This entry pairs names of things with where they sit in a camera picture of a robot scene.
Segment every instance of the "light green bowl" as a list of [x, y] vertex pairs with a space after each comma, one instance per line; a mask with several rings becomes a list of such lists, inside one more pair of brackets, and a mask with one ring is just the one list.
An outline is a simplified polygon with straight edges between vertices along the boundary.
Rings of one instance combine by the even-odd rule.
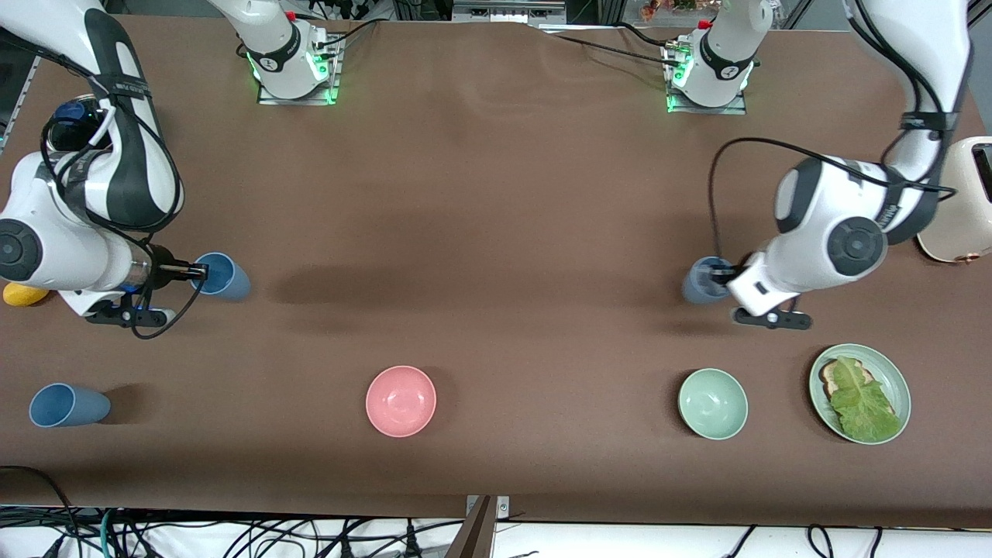
[[[844, 431], [840, 429], [840, 419], [833, 407], [830, 406], [830, 399], [826, 396], [823, 380], [819, 377], [823, 367], [839, 356], [861, 360], [865, 368], [882, 384], [882, 392], [892, 404], [900, 423], [899, 431], [891, 438], [881, 442], [862, 442], [844, 434]], [[812, 364], [812, 370], [809, 371], [809, 398], [812, 400], [813, 408], [816, 409], [816, 414], [823, 419], [830, 430], [845, 440], [865, 446], [877, 446], [895, 440], [903, 433], [903, 430], [906, 430], [906, 425], [910, 422], [910, 411], [913, 408], [913, 402], [910, 399], [910, 387], [906, 385], [906, 379], [899, 372], [899, 369], [892, 364], [892, 361], [874, 349], [855, 344], [835, 345], [816, 358], [816, 362]]]
[[733, 438], [747, 421], [747, 395], [734, 376], [704, 368], [689, 375], [679, 390], [679, 414], [703, 438]]

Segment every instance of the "blue cup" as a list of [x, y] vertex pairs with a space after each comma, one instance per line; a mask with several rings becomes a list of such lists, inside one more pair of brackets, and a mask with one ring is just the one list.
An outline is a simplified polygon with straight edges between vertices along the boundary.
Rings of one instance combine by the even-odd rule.
[[110, 399], [92, 389], [52, 383], [35, 394], [28, 415], [35, 426], [82, 426], [103, 420], [110, 413]]
[[692, 264], [682, 280], [682, 297], [693, 304], [711, 304], [730, 296], [725, 285], [713, 281], [714, 267], [732, 267], [730, 262], [716, 256], [704, 257]]
[[[221, 252], [209, 252], [199, 256], [196, 263], [210, 266], [203, 290], [200, 292], [211, 297], [239, 301], [244, 300], [251, 292], [251, 281], [245, 270], [241, 269], [230, 256]], [[192, 288], [199, 286], [199, 281], [191, 280]]]

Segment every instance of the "brown tablecloth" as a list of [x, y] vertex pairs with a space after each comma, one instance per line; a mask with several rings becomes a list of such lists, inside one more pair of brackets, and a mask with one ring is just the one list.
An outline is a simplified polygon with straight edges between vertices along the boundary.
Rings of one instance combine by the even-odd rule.
[[[721, 143], [871, 160], [894, 137], [903, 94], [848, 35], [772, 33], [748, 115], [712, 117], [668, 114], [651, 63], [515, 24], [381, 25], [347, 51], [336, 106], [259, 106], [225, 21], [123, 21], [186, 182], [158, 239], [179, 257], [230, 253], [254, 290], [204, 297], [150, 343], [59, 300], [0, 307], [3, 462], [94, 505], [428, 516], [497, 493], [535, 519], [992, 523], [988, 262], [898, 246], [865, 280], [804, 297], [807, 333], [681, 299], [712, 251], [705, 176]], [[581, 37], [652, 53], [626, 32]], [[0, 176], [83, 92], [43, 65]], [[979, 133], [969, 100], [959, 135]], [[798, 159], [726, 156], [728, 255], [775, 233], [771, 199]], [[156, 298], [177, 308], [189, 292]], [[890, 444], [845, 442], [813, 413], [811, 361], [844, 342], [881, 350], [910, 385], [912, 420]], [[399, 363], [438, 392], [406, 440], [363, 406]], [[707, 366], [748, 393], [726, 442], [677, 411], [680, 382]], [[108, 392], [115, 424], [33, 427], [28, 402], [52, 381]], [[6, 474], [0, 499], [52, 497]]]

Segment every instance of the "toaster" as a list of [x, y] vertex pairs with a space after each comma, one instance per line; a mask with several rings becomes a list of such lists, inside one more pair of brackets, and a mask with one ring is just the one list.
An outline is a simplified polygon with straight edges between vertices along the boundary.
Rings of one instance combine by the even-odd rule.
[[970, 262], [992, 252], [992, 137], [973, 137], [950, 147], [942, 186], [957, 195], [937, 205], [930, 226], [917, 235], [927, 256]]

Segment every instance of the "toast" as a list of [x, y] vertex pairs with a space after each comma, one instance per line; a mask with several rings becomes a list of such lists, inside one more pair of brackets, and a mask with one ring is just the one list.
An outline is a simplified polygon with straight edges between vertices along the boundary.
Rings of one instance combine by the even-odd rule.
[[[865, 368], [864, 362], [855, 359], [854, 363], [857, 364], [858, 369], [861, 370], [861, 375], [864, 377], [865, 384], [875, 381], [875, 376], [873, 376], [872, 373]], [[833, 369], [836, 366], [837, 361], [831, 360], [830, 363], [824, 366], [823, 370], [819, 373], [819, 379], [823, 381], [823, 390], [826, 392], [827, 399], [833, 397], [833, 393], [837, 390], [837, 383], [833, 381]], [[889, 412], [896, 414], [896, 409], [892, 407], [892, 402], [889, 403]]]

